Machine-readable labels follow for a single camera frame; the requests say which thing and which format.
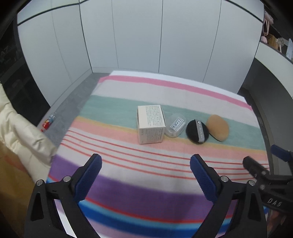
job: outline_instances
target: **bolt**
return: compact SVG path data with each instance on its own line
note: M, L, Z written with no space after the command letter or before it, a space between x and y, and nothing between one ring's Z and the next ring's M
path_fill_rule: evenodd
M254 186L254 185L255 185L255 181L253 181L253 180L248 180L248 183L249 183L251 186Z
M36 185L38 185L38 186L40 186L41 184L43 184L43 180L41 180L41 179L36 182Z
M63 181L64 182L68 182L68 181L70 181L71 180L71 177L70 176L65 176L64 178L63 178Z
M229 178L227 176L221 176L221 180L223 182L228 182L229 181Z

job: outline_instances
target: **blue gripper pad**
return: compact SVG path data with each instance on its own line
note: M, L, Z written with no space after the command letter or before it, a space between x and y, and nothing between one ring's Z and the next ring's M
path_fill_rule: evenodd
M275 144L271 146L271 153L285 162L291 161L293 159L291 157L290 151L287 151Z
M205 198L215 203L218 199L216 185L195 155L190 158L190 168L197 179Z
M87 167L86 170L75 185L73 199L77 203L86 198L86 195L102 168L102 157L98 154L93 154L88 162L84 165L84 167Z

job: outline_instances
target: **table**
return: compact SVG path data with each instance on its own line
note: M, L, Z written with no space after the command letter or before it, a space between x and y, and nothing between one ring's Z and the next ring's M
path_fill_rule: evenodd
M187 121L205 123L217 114L228 122L229 137L219 142L210 136L197 145L183 132L177 138L165 136L162 143L139 145L137 106L152 104L160 104L165 117L180 113ZM100 79L58 148L47 182L72 175L93 153L101 155L103 166L79 206L102 238L192 237L212 206L190 170L193 154L238 182L252 178L242 166L245 156L268 168L257 118L243 97L142 72L114 71ZM61 204L56 206L65 230L74 236Z

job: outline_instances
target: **gray floor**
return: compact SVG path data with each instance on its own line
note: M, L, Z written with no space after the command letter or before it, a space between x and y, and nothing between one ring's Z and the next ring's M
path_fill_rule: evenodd
M87 77L74 91L64 100L55 111L56 119L51 124L45 135L58 147L73 122L91 95L93 89L101 77L109 74L93 73Z

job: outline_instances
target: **clear plastic container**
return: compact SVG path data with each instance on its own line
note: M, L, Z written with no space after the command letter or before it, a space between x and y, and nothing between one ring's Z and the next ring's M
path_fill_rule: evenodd
M186 118L179 113L175 113L165 120L165 135L171 138L179 136L186 126Z

